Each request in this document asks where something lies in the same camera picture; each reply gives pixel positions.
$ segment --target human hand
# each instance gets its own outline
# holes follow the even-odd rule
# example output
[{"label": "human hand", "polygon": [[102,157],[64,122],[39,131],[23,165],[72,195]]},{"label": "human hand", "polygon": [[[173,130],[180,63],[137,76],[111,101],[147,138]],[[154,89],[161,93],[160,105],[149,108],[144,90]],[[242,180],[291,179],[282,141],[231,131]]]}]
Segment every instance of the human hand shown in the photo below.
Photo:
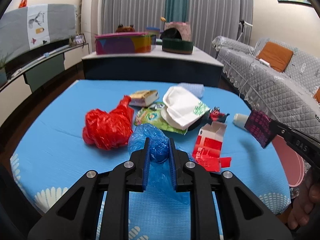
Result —
[{"label": "human hand", "polygon": [[309,214],[314,205],[320,203],[320,183],[314,183],[311,169],[300,184],[300,193],[293,201],[293,208],[288,217],[288,226],[294,230],[299,225],[305,226],[309,222]]}]

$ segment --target blue plastic bag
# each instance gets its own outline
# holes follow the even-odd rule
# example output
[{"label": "blue plastic bag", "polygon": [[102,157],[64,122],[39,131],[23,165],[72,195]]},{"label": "blue plastic bag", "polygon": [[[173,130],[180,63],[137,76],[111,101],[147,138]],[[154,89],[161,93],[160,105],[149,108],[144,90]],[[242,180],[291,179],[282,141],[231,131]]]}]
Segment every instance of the blue plastic bag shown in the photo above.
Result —
[{"label": "blue plastic bag", "polygon": [[[170,168],[169,168],[169,138],[157,127],[150,123],[140,124],[129,138],[128,151],[132,152],[141,150],[144,147],[146,138],[150,138],[150,169],[148,178],[148,187],[153,187],[160,192],[184,203],[190,204],[190,194],[188,192],[176,193],[173,190]],[[181,150],[181,147],[176,145],[176,149]]]}]

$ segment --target white power strip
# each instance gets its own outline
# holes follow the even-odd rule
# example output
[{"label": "white power strip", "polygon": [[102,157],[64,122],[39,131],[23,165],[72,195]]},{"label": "white power strip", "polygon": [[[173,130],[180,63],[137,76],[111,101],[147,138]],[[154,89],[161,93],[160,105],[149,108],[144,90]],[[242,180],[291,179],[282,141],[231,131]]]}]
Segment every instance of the white power strip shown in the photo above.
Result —
[{"label": "white power strip", "polygon": [[267,67],[270,67],[270,63],[269,63],[269,62],[266,62],[266,61],[263,60],[262,58],[259,59],[259,61],[260,61],[263,65],[265,65],[265,66],[267,66]]}]

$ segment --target sofa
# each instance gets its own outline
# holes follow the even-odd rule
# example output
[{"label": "sofa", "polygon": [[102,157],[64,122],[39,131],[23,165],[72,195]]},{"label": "sofa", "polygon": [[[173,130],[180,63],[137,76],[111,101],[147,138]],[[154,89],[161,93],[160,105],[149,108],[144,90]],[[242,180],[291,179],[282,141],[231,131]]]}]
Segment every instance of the sofa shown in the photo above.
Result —
[{"label": "sofa", "polygon": [[[293,51],[282,73],[255,59],[268,41]],[[212,46],[224,64],[223,72],[253,109],[320,139],[320,108],[313,98],[320,86],[318,58],[270,38],[261,38],[254,48],[219,36]]]}]

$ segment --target green round container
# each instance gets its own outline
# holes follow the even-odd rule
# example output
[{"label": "green round container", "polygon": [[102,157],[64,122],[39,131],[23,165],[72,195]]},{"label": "green round container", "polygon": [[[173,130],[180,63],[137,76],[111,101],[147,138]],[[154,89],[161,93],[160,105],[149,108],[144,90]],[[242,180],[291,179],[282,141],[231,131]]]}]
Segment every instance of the green round container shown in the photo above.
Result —
[{"label": "green round container", "polygon": [[178,54],[192,54],[193,42],[179,39],[163,38],[162,50]]}]

